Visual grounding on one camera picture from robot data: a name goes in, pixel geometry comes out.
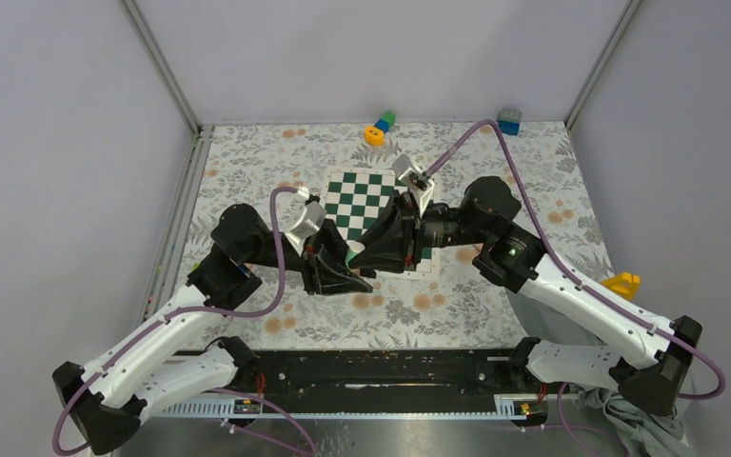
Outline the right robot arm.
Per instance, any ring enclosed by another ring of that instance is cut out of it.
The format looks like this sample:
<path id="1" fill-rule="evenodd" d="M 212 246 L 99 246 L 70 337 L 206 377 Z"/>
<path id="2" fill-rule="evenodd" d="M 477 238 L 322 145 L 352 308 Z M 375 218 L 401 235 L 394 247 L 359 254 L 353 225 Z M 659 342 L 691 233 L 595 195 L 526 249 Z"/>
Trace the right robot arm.
<path id="1" fill-rule="evenodd" d="M 569 266 L 515 223 L 521 207 L 497 176 L 473 181 L 456 208 L 434 203 L 421 209 L 412 192 L 394 192 L 347 263 L 362 271 L 400 273 L 417 265 L 427 248 L 479 244 L 471 264 L 483 278 L 554 309 L 602 341 L 593 348 L 524 339 L 507 368 L 512 387 L 522 392 L 542 382 L 600 387 L 648 414 L 672 415 L 701 325 L 688 316 L 671 320 L 639 308 Z"/>

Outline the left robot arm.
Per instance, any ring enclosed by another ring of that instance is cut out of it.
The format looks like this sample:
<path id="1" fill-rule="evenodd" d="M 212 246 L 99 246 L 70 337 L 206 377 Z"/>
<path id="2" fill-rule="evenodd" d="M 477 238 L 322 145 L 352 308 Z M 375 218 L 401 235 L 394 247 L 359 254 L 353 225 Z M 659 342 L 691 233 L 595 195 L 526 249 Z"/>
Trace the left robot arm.
<path id="1" fill-rule="evenodd" d="M 251 205 L 231 206 L 211 234 L 208 255 L 168 301 L 100 357 L 66 362 L 52 374 L 84 447 L 106 455 L 123 446 L 151 415 L 196 393 L 244 391 L 257 378 L 254 353 L 237 337 L 175 368 L 164 362 L 184 343 L 227 318 L 257 319 L 279 307 L 295 271 L 310 295 L 368 293 L 374 271 L 353 263 L 354 251 L 324 208 L 307 200 L 296 223 L 281 229 Z"/>

